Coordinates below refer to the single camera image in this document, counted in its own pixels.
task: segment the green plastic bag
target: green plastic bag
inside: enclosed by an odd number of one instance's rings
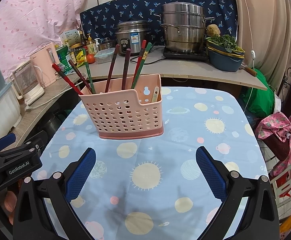
[[[268,86],[265,76],[261,73],[260,70],[255,69],[258,73],[256,76],[262,83],[267,87],[267,90],[261,90],[256,88],[248,88],[248,90],[241,94],[241,98],[244,103],[247,104],[251,90],[251,98],[247,109],[258,118],[265,118],[270,114],[273,114],[274,111],[274,92]]]

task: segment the table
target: table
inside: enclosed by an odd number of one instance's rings
[[[164,134],[138,140],[98,137],[80,102],[48,144],[34,179],[50,177],[91,147],[96,164],[79,197],[71,201],[95,239],[195,240],[221,201],[195,161],[204,145],[214,159],[247,178],[267,176],[252,129],[230,94],[202,88],[163,87]],[[243,199],[227,237],[234,234]],[[65,237],[50,201],[57,232]]]
[[[147,56],[146,63],[153,62],[160,58],[163,58],[163,47],[155,46],[153,52]],[[114,66],[113,78],[122,77],[124,65],[124,57],[118,55]],[[128,76],[132,76],[135,70],[135,63],[130,62]],[[103,79],[108,77],[110,62],[97,64],[90,64],[90,71],[93,79]],[[87,74],[84,67],[80,67],[79,70],[82,73]],[[183,60],[163,60],[151,65],[144,65],[142,74],[161,74],[161,77],[168,78],[190,78],[201,79],[220,82],[218,89],[223,90],[225,83],[231,85],[242,85],[261,90],[266,90],[266,87],[256,77],[251,76],[243,69],[239,69],[237,72],[225,72],[216,69],[210,64],[204,62],[183,61]],[[69,76],[72,82],[79,80],[76,74]],[[52,85],[45,88],[45,94],[33,103],[32,106],[38,106],[52,97],[56,96],[60,92],[69,88],[69,85],[63,80],[58,79]],[[40,118],[48,111],[48,109],[57,101],[58,98],[53,99],[50,103],[41,106],[30,112],[22,112],[22,119],[15,129],[12,131],[15,133],[16,141],[8,148],[20,146],[26,137],[29,135],[34,126],[38,123]]]

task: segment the dish rack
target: dish rack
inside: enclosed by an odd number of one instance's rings
[[[133,77],[128,77],[126,88]],[[85,87],[81,100],[104,139],[141,139],[163,134],[161,78],[159,74],[142,75],[135,89],[121,90],[122,78],[112,79],[109,92],[104,93],[106,80],[94,83],[97,94]],[[151,103],[155,87],[157,102]]]

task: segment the wooden knife handle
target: wooden knife handle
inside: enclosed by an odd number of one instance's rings
[[[258,73],[256,71],[254,71],[252,68],[249,67],[245,67],[244,70],[248,73],[250,73],[252,76],[256,77],[258,75]]]

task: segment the blue gripper pad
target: blue gripper pad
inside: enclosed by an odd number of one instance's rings
[[[90,149],[71,177],[68,179],[65,193],[65,198],[68,203],[79,196],[87,177],[95,165],[95,160],[95,151]]]
[[[224,202],[227,197],[226,182],[201,147],[197,149],[195,157],[214,197]]]
[[[8,135],[0,138],[0,151],[2,151],[5,147],[8,147],[12,143],[15,142],[15,134],[9,133]]]

